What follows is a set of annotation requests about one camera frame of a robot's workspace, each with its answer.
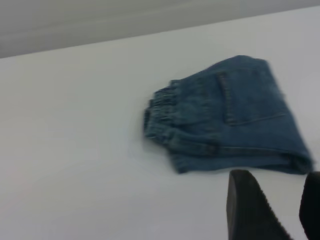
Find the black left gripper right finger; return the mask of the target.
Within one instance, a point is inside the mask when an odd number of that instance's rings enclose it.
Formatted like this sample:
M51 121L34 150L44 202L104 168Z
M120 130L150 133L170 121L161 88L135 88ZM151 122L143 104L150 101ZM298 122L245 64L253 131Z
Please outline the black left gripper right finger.
M299 220L309 240L320 240L320 172L307 175L300 201Z

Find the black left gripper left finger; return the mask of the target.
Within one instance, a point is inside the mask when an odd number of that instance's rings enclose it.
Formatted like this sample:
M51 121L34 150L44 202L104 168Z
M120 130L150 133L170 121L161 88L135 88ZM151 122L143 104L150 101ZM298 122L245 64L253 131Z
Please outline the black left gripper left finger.
M242 169L231 170L226 200L230 240L290 240L256 178Z

